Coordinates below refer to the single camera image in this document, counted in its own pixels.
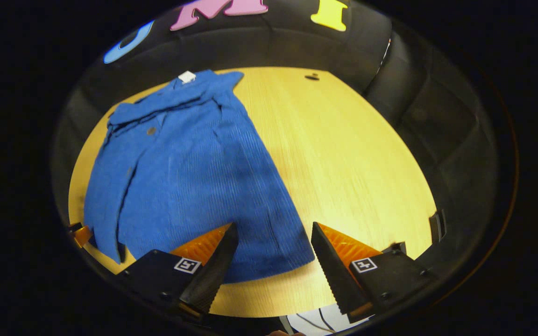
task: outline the white tag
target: white tag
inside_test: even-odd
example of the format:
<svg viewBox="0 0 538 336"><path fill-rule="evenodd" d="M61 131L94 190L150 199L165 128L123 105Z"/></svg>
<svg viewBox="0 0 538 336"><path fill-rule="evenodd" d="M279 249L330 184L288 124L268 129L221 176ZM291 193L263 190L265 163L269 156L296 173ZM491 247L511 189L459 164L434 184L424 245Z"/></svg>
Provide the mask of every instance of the white tag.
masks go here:
<svg viewBox="0 0 538 336"><path fill-rule="evenodd" d="M182 84L190 83L196 79L196 75L190 71L186 71L183 74L179 75L179 78L182 81Z"/></svg>

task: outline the pink letter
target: pink letter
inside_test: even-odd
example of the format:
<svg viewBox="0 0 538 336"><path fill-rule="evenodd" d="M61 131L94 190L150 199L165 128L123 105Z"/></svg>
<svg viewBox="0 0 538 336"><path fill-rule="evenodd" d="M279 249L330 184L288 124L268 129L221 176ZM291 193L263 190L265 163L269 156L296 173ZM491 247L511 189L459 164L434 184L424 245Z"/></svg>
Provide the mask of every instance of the pink letter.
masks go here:
<svg viewBox="0 0 538 336"><path fill-rule="evenodd" d="M225 15L262 14L269 10L263 5L262 0L198 0L182 7L177 22L170 27L170 30L180 30L197 23L198 16L194 15L194 11L198 11L207 19L213 19L228 2L232 2L232 6L226 9Z"/></svg>

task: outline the yellow table surface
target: yellow table surface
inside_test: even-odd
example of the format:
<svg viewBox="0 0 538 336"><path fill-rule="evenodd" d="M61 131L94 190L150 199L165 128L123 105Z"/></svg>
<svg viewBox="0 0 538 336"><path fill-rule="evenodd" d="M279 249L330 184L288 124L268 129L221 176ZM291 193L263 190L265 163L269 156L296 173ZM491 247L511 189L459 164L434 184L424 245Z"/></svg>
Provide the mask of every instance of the yellow table surface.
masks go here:
<svg viewBox="0 0 538 336"><path fill-rule="evenodd" d="M363 97L325 71L232 70L245 74L234 93L271 154L309 239L312 222L318 221L379 250L405 241L412 258L431 246L429 217L436 207L429 185L410 150ZM313 73L319 81L305 78ZM68 200L71 223L83 221L90 172L116 106L92 130L76 161ZM115 274L135 261L129 251L118 265L92 245L84 248ZM277 276L222 285L210 312L271 317L334 303L315 259Z"/></svg>

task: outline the yellow letter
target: yellow letter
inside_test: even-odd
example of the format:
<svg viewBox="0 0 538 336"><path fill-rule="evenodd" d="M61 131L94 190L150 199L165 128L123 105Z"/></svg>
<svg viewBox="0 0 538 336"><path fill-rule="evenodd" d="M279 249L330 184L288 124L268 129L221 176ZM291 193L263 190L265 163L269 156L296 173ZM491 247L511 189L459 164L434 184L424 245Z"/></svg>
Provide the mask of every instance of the yellow letter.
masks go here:
<svg viewBox="0 0 538 336"><path fill-rule="evenodd" d="M319 10L310 15L312 22L339 30L346 31L346 25L342 23L342 10L348 6L336 0L319 0Z"/></svg>

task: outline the cable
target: cable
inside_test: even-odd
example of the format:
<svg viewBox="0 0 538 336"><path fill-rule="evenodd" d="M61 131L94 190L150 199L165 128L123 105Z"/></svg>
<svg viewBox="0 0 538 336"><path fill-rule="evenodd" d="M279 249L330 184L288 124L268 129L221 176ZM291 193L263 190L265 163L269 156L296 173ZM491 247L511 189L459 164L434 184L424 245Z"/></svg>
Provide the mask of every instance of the cable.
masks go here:
<svg viewBox="0 0 538 336"><path fill-rule="evenodd" d="M302 317L300 314L296 313L296 315L298 315L298 317L300 317L301 319L305 320L306 322L310 323L310 325L312 325L313 327L316 327L318 329L321 329L321 330L325 330L325 331L329 331L329 332L335 332L335 330L333 329L326 329L326 328L323 328L323 327L319 327L318 325L312 323L311 321L305 319L304 317Z"/></svg>
<svg viewBox="0 0 538 336"><path fill-rule="evenodd" d="M325 323L327 328L333 330L333 328L331 328L331 325L329 325L329 323L327 323L327 321L325 321L325 318L323 317L323 311L321 311L321 308L319 308L319 315L321 315L321 319L323 320L323 323Z"/></svg>

